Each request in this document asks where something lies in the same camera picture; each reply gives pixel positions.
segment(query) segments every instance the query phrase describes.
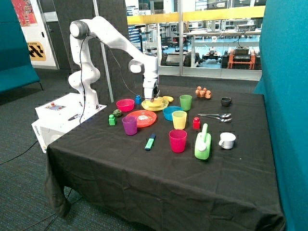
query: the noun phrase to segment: black tablecloth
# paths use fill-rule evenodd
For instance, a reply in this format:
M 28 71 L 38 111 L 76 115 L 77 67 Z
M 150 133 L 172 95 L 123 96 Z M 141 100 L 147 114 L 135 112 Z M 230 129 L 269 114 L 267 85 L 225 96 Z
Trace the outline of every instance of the black tablecloth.
M 155 230 L 282 230 L 285 219 L 263 95 L 213 90 L 207 100 L 196 98 L 195 89 L 160 89 L 162 96 L 174 97 L 169 105 L 180 105 L 182 94 L 193 96 L 185 151 L 171 151 L 168 133 L 173 124 L 162 111 L 156 112 L 154 124 L 139 128 L 134 136 L 125 134 L 121 119 L 110 126 L 113 103 L 49 145 L 45 193 L 55 212 L 62 217 L 68 213 L 70 204 L 63 194 L 68 186 L 89 202 Z M 225 96 L 233 98 L 231 107 L 221 106 Z M 232 113 L 230 123 L 201 117 L 212 135 L 206 161 L 196 159 L 193 152 L 200 131 L 192 124 L 199 112 Z M 237 138 L 231 150 L 218 145 L 225 131 Z M 152 133 L 156 140 L 148 152 L 144 147 Z

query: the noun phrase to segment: green watering can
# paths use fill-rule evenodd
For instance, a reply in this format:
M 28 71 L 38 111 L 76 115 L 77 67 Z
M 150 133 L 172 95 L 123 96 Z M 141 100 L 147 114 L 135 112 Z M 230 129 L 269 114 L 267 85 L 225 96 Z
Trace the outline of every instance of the green watering can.
M 207 124 L 203 124 L 202 132 L 198 133 L 194 147 L 196 158 L 206 160 L 211 150 L 212 136 L 207 132 Z

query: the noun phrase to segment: pink cup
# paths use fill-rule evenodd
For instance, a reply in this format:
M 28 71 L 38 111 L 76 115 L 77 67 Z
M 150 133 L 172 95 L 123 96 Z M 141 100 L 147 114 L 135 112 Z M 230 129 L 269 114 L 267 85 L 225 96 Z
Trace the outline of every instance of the pink cup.
M 175 129 L 169 132 L 171 150 L 175 153 L 182 153 L 185 150 L 187 132 Z
M 126 116 L 122 119 L 125 133 L 129 136 L 137 133 L 137 118 L 134 116 Z

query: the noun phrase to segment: blue bowl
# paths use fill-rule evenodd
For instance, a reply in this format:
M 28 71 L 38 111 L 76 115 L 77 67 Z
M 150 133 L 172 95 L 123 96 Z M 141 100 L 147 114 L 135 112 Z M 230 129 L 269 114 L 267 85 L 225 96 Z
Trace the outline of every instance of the blue bowl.
M 166 119 L 166 120 L 169 120 L 169 121 L 173 121 L 173 119 L 172 119 L 172 113 L 175 112 L 175 111 L 183 111 L 183 109 L 182 109 L 181 107 L 178 107 L 178 106 L 166 107 L 166 108 L 163 110 L 165 119 Z

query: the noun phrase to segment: glass wall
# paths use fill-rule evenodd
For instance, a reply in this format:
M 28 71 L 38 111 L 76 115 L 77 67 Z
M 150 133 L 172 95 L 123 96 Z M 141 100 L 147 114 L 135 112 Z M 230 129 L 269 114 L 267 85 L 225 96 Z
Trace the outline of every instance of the glass wall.
M 130 39 L 157 54 L 161 75 L 259 80 L 265 2 L 126 0 Z

